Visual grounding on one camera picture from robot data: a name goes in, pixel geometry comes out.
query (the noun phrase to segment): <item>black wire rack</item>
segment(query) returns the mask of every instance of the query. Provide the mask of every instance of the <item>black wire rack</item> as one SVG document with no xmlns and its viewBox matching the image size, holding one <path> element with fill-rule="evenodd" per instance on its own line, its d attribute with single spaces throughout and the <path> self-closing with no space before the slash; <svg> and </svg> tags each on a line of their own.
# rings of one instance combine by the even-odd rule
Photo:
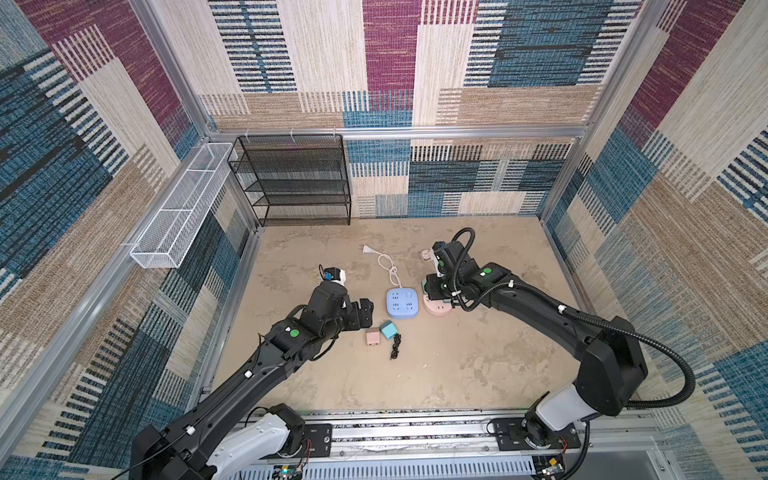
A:
<svg viewBox="0 0 768 480">
<path fill-rule="evenodd" d="M 341 135 L 242 136 L 229 162 L 262 227 L 349 225 Z"/>
</svg>

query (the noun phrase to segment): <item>white power cord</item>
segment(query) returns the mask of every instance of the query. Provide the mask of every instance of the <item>white power cord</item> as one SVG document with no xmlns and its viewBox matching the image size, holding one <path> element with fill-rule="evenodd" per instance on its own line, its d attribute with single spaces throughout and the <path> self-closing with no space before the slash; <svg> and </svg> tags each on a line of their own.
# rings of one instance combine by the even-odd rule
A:
<svg viewBox="0 0 768 480">
<path fill-rule="evenodd" d="M 380 267 L 382 267 L 384 270 L 387 270 L 389 272 L 389 282 L 397 286 L 398 288 L 402 288 L 402 283 L 400 283 L 400 277 L 397 276 L 397 265 L 395 265 L 395 261 L 392 260 L 392 258 L 387 255 L 386 253 L 377 252 L 373 248 L 369 247 L 368 245 L 362 246 L 362 252 L 363 253 L 377 253 L 379 255 L 379 258 L 376 259 L 376 262 L 379 264 Z M 389 268 L 387 266 L 382 265 L 382 258 L 386 258 L 389 260 L 389 263 L 392 264 Z"/>
</svg>

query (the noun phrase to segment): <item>blue power adapter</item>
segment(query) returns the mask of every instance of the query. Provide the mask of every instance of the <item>blue power adapter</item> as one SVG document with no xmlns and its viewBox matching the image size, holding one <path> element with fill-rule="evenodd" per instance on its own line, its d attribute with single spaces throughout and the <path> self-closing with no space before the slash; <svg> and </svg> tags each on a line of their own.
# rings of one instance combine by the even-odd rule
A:
<svg viewBox="0 0 768 480">
<path fill-rule="evenodd" d="M 413 288 L 393 288 L 386 293 L 386 311 L 395 320 L 413 318 L 419 313 L 419 296 Z"/>
</svg>

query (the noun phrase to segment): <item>beige table surface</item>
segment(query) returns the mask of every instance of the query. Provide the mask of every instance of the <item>beige table surface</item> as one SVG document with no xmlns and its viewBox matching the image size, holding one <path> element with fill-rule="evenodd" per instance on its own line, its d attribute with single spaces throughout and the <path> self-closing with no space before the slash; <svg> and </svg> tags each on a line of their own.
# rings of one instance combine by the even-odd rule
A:
<svg viewBox="0 0 768 480">
<path fill-rule="evenodd" d="M 574 305 L 574 297 L 538 220 L 530 217 L 455 217 L 352 220 L 351 226 L 268 227 L 256 265 L 217 370 L 222 383 L 294 306 L 306 303 L 319 282 L 317 265 L 346 270 L 353 300 L 370 298 L 373 324 L 387 319 L 392 288 L 367 243 L 397 262 L 403 286 L 421 291 L 432 272 L 421 250 L 450 241 L 462 227 L 477 233 L 470 255 L 479 265 L 496 262 L 550 295 Z M 402 334 L 399 358 L 392 342 L 367 346 L 365 333 L 343 333 L 317 362 L 272 390 L 259 402 L 285 402 L 295 409 L 417 409 L 528 407 L 547 390 L 571 381 L 578 363 L 530 326 L 480 306 L 454 309 L 444 317 L 423 310 L 396 320 Z"/>
</svg>

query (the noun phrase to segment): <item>white wire basket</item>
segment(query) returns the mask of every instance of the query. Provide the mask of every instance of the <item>white wire basket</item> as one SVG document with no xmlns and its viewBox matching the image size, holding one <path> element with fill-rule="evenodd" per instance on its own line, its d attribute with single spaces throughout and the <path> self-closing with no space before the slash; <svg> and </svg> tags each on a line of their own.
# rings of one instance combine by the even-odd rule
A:
<svg viewBox="0 0 768 480">
<path fill-rule="evenodd" d="M 205 144 L 131 249 L 142 268 L 178 268 L 200 231 L 237 153 L 232 144 Z"/>
</svg>

